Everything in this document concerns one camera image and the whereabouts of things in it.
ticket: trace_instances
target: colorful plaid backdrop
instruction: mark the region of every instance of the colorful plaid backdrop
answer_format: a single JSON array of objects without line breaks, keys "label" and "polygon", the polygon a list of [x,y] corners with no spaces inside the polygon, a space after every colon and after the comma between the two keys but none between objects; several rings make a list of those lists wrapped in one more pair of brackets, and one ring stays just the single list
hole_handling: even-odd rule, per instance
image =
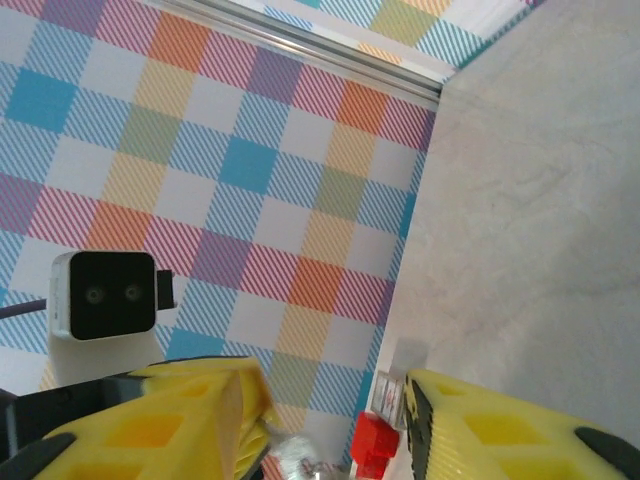
[{"label": "colorful plaid backdrop", "polygon": [[[3,2],[2,305],[61,253],[149,251],[166,356],[257,356],[347,461],[435,114],[132,0]],[[45,331],[0,322],[0,386],[51,386]]]},{"label": "colorful plaid backdrop", "polygon": [[443,81],[544,0],[232,1]]}]

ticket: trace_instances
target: camera lens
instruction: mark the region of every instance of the camera lens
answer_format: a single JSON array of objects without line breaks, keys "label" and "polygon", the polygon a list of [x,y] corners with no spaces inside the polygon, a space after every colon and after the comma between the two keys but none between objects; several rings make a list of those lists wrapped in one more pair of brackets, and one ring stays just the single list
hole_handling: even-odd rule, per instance
[{"label": "camera lens", "polygon": [[142,296],[142,289],[140,288],[140,285],[129,285],[124,291],[124,296],[127,297],[127,300],[130,302],[140,300],[140,297]]},{"label": "camera lens", "polygon": [[89,287],[84,293],[84,298],[91,305],[97,305],[104,300],[105,291],[102,287]]}]

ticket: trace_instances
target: yellow plastic part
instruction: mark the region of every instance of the yellow plastic part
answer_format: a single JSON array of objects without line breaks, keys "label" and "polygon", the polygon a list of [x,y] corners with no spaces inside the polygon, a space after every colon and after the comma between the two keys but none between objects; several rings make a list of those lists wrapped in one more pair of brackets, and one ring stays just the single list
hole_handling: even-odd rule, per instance
[{"label": "yellow plastic part", "polygon": [[[419,412],[416,381],[433,409]],[[584,420],[427,370],[405,388],[413,421],[431,424],[425,480],[622,480],[573,431]]]},{"label": "yellow plastic part", "polygon": [[255,358],[152,365],[144,395],[63,425],[76,441],[37,480],[239,480],[280,421]]}]

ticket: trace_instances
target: small red object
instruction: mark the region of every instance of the small red object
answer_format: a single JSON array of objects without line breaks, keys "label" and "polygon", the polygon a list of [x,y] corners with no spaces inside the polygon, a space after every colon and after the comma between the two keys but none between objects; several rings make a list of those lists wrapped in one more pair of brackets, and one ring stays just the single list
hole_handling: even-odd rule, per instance
[{"label": "small red object", "polygon": [[351,456],[358,464],[356,476],[380,480],[400,443],[400,434],[375,413],[361,412],[351,443]]}]

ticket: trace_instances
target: black camera face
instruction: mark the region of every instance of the black camera face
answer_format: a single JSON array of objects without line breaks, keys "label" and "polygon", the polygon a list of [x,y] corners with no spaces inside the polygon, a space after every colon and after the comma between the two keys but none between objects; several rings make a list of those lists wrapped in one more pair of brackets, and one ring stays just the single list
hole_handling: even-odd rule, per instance
[{"label": "black camera face", "polygon": [[79,340],[153,328],[156,272],[142,252],[79,252],[69,262],[70,330]]}]

